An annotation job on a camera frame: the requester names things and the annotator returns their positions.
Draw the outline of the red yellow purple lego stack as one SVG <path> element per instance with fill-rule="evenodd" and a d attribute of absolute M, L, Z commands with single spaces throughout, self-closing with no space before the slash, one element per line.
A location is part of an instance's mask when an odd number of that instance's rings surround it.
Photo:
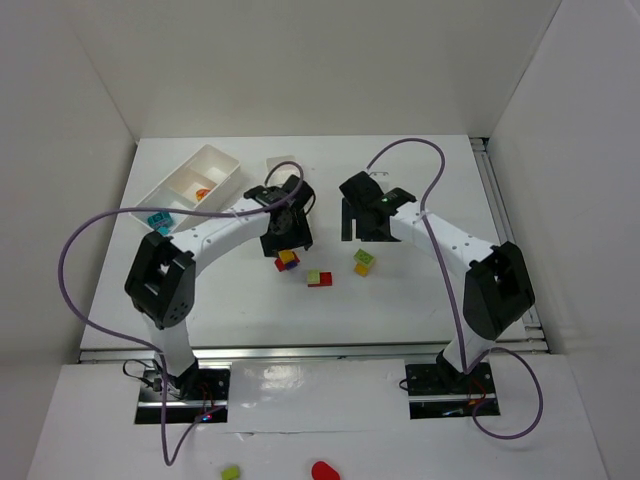
<path fill-rule="evenodd" d="M 289 271 L 298 266 L 300 260 L 293 250 L 282 250 L 276 255 L 274 265 L 279 272 Z"/>

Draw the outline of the lime and red lego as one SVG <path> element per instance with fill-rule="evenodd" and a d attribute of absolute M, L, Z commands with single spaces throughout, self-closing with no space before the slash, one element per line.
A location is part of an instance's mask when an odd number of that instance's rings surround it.
<path fill-rule="evenodd" d="M 309 270 L 307 272 L 307 286 L 310 288 L 315 287 L 328 287 L 333 285 L 332 273 L 321 270 Z"/>

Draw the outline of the yellow oval lego piece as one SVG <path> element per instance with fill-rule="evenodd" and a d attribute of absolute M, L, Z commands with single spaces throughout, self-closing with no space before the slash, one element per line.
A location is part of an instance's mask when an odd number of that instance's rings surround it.
<path fill-rule="evenodd" d="M 210 189 L 201 188 L 196 191 L 196 201 L 202 201 L 208 194 L 210 193 Z"/>

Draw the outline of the teal arched lego brick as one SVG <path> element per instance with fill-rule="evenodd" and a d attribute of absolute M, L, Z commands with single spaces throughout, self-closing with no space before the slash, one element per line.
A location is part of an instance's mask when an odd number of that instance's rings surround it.
<path fill-rule="evenodd" d="M 170 230 L 174 224 L 171 214 L 167 211 L 160 211 L 147 218 L 147 224 L 154 230 Z"/>

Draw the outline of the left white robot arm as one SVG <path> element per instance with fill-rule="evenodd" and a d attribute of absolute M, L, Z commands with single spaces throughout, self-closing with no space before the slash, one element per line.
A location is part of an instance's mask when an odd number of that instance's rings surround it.
<path fill-rule="evenodd" d="M 313 244 L 306 200 L 265 211 L 258 197 L 243 198 L 220 215 L 177 234 L 143 237 L 125 281 L 125 292 L 159 350 L 154 362 L 167 383 L 186 397 L 201 380 L 189 340 L 187 317 L 195 305 L 197 277 L 213 262 L 258 239 L 266 257 Z"/>

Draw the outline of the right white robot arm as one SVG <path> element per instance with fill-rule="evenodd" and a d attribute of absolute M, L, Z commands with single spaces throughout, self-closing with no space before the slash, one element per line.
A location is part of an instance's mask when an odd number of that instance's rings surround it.
<path fill-rule="evenodd" d="M 401 188 L 384 192 L 365 172 L 346 180 L 340 191 L 358 239 L 410 243 L 462 281 L 462 305 L 454 308 L 455 337 L 436 359 L 441 381 L 460 383 L 535 303 L 522 251 L 509 241 L 494 245 L 468 234 L 421 208 Z"/>

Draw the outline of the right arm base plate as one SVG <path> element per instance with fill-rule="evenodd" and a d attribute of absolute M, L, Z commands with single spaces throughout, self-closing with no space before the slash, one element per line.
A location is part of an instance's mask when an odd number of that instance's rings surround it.
<path fill-rule="evenodd" d="M 500 407 L 488 363 L 478 365 L 469 377 L 446 385 L 435 363 L 406 364 L 405 378 L 398 382 L 408 395 L 411 420 L 499 416 Z"/>

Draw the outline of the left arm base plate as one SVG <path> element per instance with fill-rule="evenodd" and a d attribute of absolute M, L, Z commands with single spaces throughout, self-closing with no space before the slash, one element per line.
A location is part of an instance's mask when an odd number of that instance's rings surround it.
<path fill-rule="evenodd" d="M 159 425 L 164 387 L 161 374 L 142 360 L 126 360 L 122 373 L 140 385 L 134 422 Z M 208 366 L 199 371 L 195 383 L 184 391 L 169 385 L 166 423 L 190 424 L 198 416 L 203 416 L 203 423 L 226 423 L 230 379 L 229 366 Z"/>

